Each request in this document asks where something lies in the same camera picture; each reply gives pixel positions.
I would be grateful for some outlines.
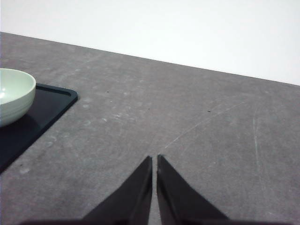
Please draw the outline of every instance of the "gray table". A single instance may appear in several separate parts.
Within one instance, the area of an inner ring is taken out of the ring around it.
[[[80,96],[2,174],[4,225],[81,218],[158,153],[230,218],[300,224],[299,86],[6,33],[1,56]]]

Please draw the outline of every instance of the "pale green bowl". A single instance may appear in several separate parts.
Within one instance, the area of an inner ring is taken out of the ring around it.
[[[0,127],[20,119],[31,107],[36,80],[20,70],[0,68]]]

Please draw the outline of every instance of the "table surface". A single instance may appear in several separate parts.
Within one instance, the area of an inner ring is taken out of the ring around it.
[[[82,218],[157,154],[232,219],[300,225],[299,86],[7,33],[1,57],[80,98],[2,174],[4,225]]]

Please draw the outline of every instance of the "black tray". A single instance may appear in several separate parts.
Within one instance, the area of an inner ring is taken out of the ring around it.
[[[75,91],[37,84],[29,111],[0,128],[0,173],[31,146],[78,99]]]

